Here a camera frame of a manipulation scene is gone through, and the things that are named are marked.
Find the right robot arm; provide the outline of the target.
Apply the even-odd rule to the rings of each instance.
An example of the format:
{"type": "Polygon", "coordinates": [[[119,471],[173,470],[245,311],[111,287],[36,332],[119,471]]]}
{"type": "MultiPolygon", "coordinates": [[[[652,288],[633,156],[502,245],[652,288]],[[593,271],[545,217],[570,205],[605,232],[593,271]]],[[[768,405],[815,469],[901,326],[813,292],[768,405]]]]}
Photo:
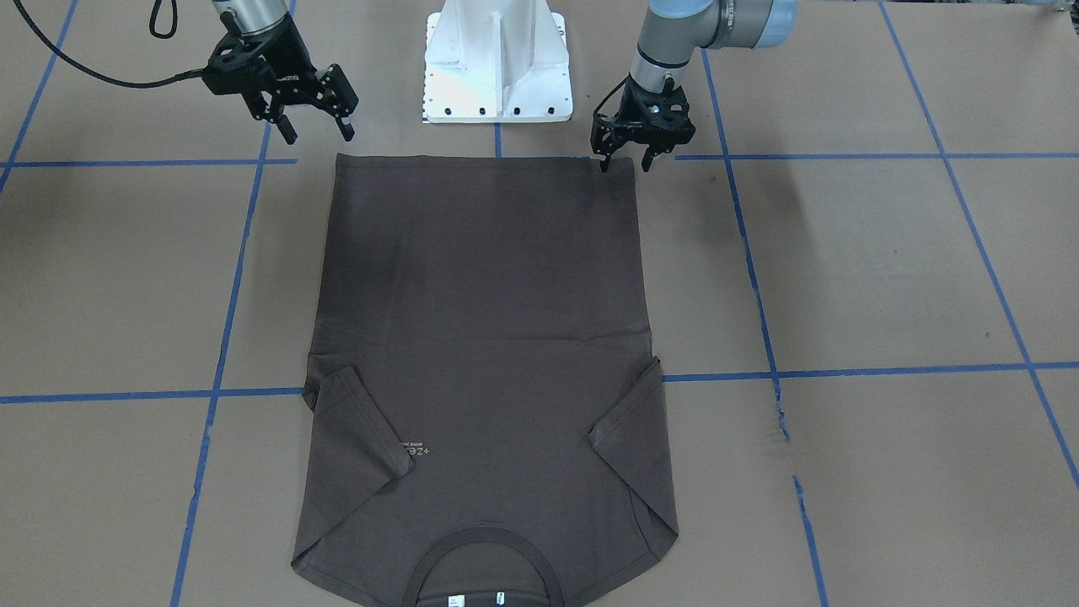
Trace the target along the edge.
{"type": "Polygon", "coordinates": [[[238,95],[252,119],[274,124],[286,143],[298,135],[288,106],[311,106],[334,118],[350,142],[358,96],[336,64],[317,69],[285,1],[215,1],[226,35],[211,51],[201,80],[211,94],[238,95]]]}

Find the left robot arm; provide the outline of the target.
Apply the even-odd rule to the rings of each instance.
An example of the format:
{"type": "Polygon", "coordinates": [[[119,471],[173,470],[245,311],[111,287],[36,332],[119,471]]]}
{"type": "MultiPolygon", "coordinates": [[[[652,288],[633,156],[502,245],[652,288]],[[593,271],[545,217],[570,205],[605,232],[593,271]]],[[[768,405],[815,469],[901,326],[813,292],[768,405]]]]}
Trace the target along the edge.
{"type": "Polygon", "coordinates": [[[598,105],[593,112],[590,146],[601,173],[626,143],[645,146],[643,170],[689,143],[696,126],[683,79],[695,51],[782,45],[797,12],[797,1],[651,1],[631,69],[612,89],[622,95],[617,111],[606,115],[598,105]]]}

